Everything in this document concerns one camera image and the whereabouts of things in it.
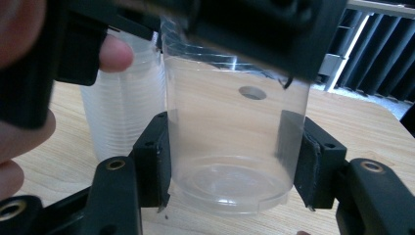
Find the human finger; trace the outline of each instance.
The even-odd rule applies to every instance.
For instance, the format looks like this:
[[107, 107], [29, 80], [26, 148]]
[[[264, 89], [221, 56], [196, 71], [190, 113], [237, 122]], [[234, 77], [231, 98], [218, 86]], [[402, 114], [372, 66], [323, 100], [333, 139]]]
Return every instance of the human finger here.
[[0, 69], [2, 69], [22, 58], [33, 46], [44, 21], [46, 1], [6, 0], [0, 7], [2, 8], [0, 10], [2, 14]]
[[131, 47], [112, 35], [107, 35], [100, 52], [100, 70], [125, 71], [134, 58]]
[[0, 164], [0, 201], [18, 192], [23, 181], [24, 174], [18, 164], [13, 161]]
[[22, 155], [46, 141], [55, 131], [55, 116], [49, 111], [40, 129], [21, 129], [0, 121], [0, 164]]

